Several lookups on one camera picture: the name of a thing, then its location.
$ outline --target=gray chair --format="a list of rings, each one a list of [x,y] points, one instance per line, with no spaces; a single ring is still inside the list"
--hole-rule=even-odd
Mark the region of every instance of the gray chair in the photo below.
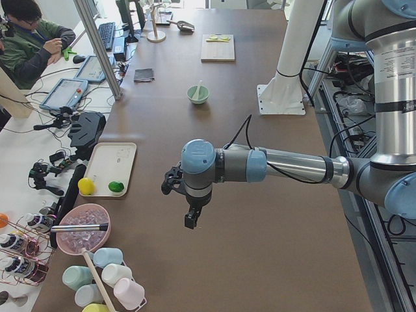
[[[269,10],[272,9],[266,0],[246,0],[246,1],[247,1],[247,8],[269,9]]]

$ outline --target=folded cloth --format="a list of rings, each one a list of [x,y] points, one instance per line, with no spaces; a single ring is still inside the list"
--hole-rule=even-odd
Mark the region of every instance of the folded cloth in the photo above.
[[[144,68],[142,70],[135,70],[135,83],[148,83],[155,80],[153,68]]]

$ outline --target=person's hair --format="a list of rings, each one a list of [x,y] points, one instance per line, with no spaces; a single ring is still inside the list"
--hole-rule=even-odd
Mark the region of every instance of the person's hair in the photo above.
[[[33,0],[1,0],[5,15],[10,14],[18,20],[34,21],[42,18],[42,12]]]

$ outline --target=green vest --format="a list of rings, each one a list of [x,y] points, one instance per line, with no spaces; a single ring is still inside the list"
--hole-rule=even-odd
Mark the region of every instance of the green vest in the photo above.
[[[17,77],[14,73],[24,62],[30,60],[45,44],[46,41],[57,38],[59,26],[50,21],[41,20],[36,28],[43,37],[37,34],[31,34],[21,27],[15,26],[14,37],[4,37],[5,54],[0,55],[0,60],[12,72],[15,84],[19,89],[30,90],[35,80],[26,80],[23,77]]]

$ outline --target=pink bowl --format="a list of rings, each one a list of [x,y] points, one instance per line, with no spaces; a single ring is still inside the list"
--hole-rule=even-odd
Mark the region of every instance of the pink bowl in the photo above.
[[[97,220],[98,223],[108,223],[109,228],[106,232],[59,232],[57,233],[57,243],[59,249],[68,255],[81,255],[81,248],[85,248],[90,252],[96,251],[102,247],[111,232],[111,221],[107,210],[95,203],[86,203],[72,209],[60,222],[60,226],[76,225],[76,224],[96,224],[91,220]],[[74,235],[84,235],[82,238],[75,239]]]

